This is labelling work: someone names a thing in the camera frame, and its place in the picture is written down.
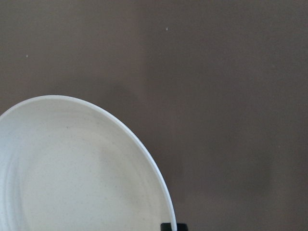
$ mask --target table surface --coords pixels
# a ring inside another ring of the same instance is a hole
[[[140,138],[190,230],[307,229],[307,1],[1,1],[0,18],[0,113],[84,99]]]

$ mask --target speckled ceramic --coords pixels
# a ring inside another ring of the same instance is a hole
[[[159,231],[176,221],[138,138],[105,110],[67,96],[0,116],[0,231]]]

